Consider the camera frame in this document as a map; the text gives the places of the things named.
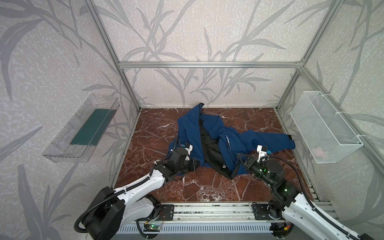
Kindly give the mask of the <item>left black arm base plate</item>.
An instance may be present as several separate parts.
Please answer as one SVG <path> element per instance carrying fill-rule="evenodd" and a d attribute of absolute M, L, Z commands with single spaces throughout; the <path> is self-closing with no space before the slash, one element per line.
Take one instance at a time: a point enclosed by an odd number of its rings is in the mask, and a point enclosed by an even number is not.
<path fill-rule="evenodd" d="M 174 218 L 175 205 L 171 204 L 159 204 L 156 205 L 149 215 L 149 219 L 151 220 L 159 220 L 159 221 L 172 221 Z"/>

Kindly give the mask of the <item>blue zip jacket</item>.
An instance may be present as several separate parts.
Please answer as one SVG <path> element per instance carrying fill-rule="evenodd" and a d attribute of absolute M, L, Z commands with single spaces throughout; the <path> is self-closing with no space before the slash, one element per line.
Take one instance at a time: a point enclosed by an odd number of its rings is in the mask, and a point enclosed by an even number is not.
<path fill-rule="evenodd" d="M 296 147 L 292 137 L 286 134 L 253 130 L 240 134 L 236 129 L 225 126 L 220 116 L 204 114 L 203 106 L 203 103 L 196 105 L 178 119 L 178 138 L 172 141 L 169 149 L 179 144 L 191 144 L 191 158 L 228 179 L 248 174 L 238 154 L 250 154 L 258 146 L 265 146 L 272 153 Z"/>

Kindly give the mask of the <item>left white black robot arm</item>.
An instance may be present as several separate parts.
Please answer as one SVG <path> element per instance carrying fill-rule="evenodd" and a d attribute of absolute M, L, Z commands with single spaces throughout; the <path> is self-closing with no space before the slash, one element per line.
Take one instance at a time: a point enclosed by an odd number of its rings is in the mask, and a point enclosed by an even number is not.
<path fill-rule="evenodd" d="M 192 150 L 190 144 L 181 145 L 140 179 L 123 187 L 101 189 L 75 221 L 74 230 L 89 234 L 94 240 L 110 240 L 126 224 L 156 219 L 161 213 L 161 203 L 150 193 L 197 169 L 200 163 L 191 157 Z"/>

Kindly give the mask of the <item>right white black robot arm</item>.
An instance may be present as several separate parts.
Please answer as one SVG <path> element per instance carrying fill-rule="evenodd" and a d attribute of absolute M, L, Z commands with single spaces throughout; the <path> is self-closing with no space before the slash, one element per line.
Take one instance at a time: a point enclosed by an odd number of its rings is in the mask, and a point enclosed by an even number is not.
<path fill-rule="evenodd" d="M 307 194 L 297 169 L 288 161 L 265 155 L 258 159 L 238 154 L 239 162 L 251 174 L 264 182 L 275 198 L 272 206 L 280 216 L 301 229 L 314 240 L 371 240 L 368 234 L 349 229 L 314 204 Z M 281 162 L 290 166 L 298 176 L 301 190 L 286 180 Z"/>

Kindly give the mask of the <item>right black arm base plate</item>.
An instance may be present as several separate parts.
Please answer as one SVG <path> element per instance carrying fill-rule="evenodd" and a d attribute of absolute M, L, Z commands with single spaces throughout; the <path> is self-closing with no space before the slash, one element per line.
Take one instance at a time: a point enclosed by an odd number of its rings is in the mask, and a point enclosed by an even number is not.
<path fill-rule="evenodd" d="M 255 220 L 280 220 L 281 214 L 274 206 L 270 204 L 258 204 L 253 202 L 251 208 Z"/>

